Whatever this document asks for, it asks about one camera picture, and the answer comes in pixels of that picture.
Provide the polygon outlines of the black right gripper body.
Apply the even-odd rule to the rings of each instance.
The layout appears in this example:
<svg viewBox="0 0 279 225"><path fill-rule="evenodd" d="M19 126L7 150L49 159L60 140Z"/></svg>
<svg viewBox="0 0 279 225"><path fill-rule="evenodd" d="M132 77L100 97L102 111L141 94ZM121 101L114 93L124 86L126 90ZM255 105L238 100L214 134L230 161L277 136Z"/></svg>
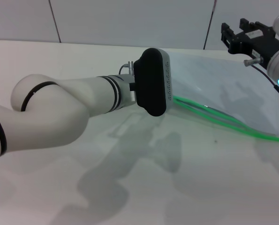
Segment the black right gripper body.
<svg viewBox="0 0 279 225"><path fill-rule="evenodd" d="M257 24L261 28L259 31L262 32L262 35L258 37L248 35L249 32L253 31L242 31L237 34L234 38L236 44L233 54L245 54L254 58L252 51L256 51L264 60L268 61L279 51L279 40L276 39L276 32L272 26L266 26L260 22Z"/></svg>

